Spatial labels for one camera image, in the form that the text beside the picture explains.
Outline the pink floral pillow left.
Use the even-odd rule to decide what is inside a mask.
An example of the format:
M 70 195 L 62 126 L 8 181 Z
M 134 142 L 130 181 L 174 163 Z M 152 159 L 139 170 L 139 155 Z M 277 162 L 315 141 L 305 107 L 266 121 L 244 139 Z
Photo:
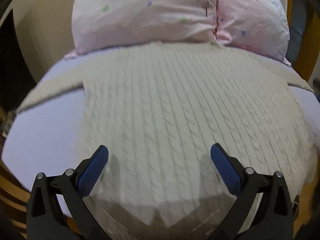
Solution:
M 74 0 L 67 59 L 152 41 L 216 41 L 217 0 Z

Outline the pink floral pillow right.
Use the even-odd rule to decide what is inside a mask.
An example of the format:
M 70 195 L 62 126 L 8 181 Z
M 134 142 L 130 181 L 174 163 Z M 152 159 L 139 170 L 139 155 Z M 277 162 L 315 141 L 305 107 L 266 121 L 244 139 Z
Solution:
M 286 62 L 290 31 L 280 0 L 217 0 L 217 41 Z

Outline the pink floral pillow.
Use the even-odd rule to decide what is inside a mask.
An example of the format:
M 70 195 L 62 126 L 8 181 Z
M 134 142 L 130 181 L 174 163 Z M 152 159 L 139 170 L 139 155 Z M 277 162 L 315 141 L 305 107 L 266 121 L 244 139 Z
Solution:
M 74 0 L 67 59 L 152 41 L 216 41 L 217 0 Z
M 217 41 L 286 62 L 290 31 L 280 0 L 217 0 Z

